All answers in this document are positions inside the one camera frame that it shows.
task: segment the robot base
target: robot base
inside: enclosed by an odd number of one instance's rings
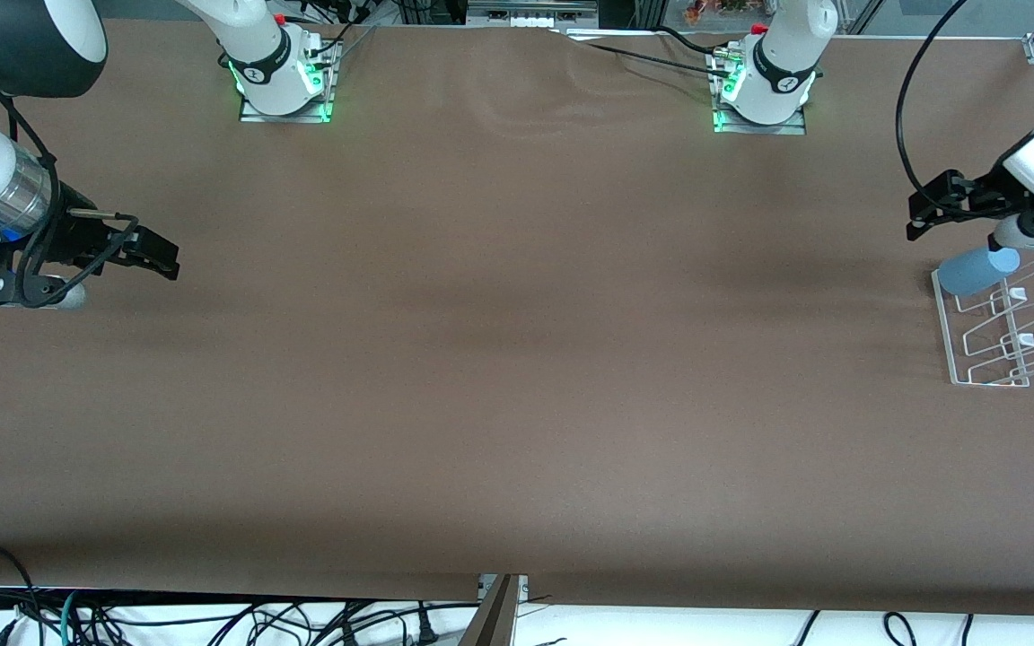
[[[312,33],[311,36],[318,37],[316,45],[321,45],[321,37],[315,33]],[[300,111],[280,116],[264,114],[251,105],[246,100],[245,95],[242,95],[242,107],[238,112],[238,121],[242,123],[330,123],[330,119],[333,118],[333,98],[337,94],[337,73],[340,69],[344,41],[339,41],[328,52],[310,61],[322,66],[321,71],[309,74],[310,81],[321,83],[324,90],[316,97],[311,98],[308,103],[305,103]]]
[[[712,54],[704,55],[704,62],[707,68],[717,70],[723,69],[729,72],[735,70],[736,63],[731,60],[722,61],[721,58],[713,57]],[[721,99],[724,87],[730,83],[729,79],[709,76],[709,89],[712,92],[712,130],[716,132],[739,132],[742,134],[804,134],[804,111],[797,107],[791,118],[784,123],[777,123],[774,126],[762,126],[760,123],[752,123],[748,119],[739,116],[736,107]]]

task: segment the table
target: table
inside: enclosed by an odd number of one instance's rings
[[[520,29],[378,29],[333,123],[239,124],[204,25],[107,29],[94,90],[20,105],[183,269],[0,309],[40,584],[1034,613],[1034,386],[948,384],[929,297],[989,224],[903,237],[914,41],[833,40],[809,134],[760,139]],[[937,44],[908,102],[923,179],[1032,126],[1016,41]]]

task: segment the black band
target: black band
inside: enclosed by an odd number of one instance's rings
[[[270,82],[270,78],[274,76],[274,72],[286,64],[291,51],[290,33],[284,29],[278,31],[282,33],[282,41],[279,42],[278,49],[274,50],[274,53],[263,58],[262,61],[243,63],[238,58],[230,57],[230,64],[238,70],[239,76],[246,79],[251,85],[266,85]]]
[[[772,61],[768,60],[768,57],[765,57],[763,37],[756,41],[755,48],[752,48],[752,61],[756,63],[756,71],[760,72],[760,76],[768,79],[768,85],[772,86],[772,91],[777,94],[792,94],[797,87],[800,87],[801,83],[813,75],[813,70],[816,69],[815,64],[800,71],[779,68],[772,64]]]

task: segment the white wire rack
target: white wire rack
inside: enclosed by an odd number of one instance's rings
[[[932,273],[953,384],[1027,388],[1034,377],[1034,260],[989,294],[962,299]]]

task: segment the silver cylinder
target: silver cylinder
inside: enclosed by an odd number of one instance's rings
[[[16,172],[0,193],[0,236],[7,241],[32,234],[51,207],[51,174],[19,144]]]

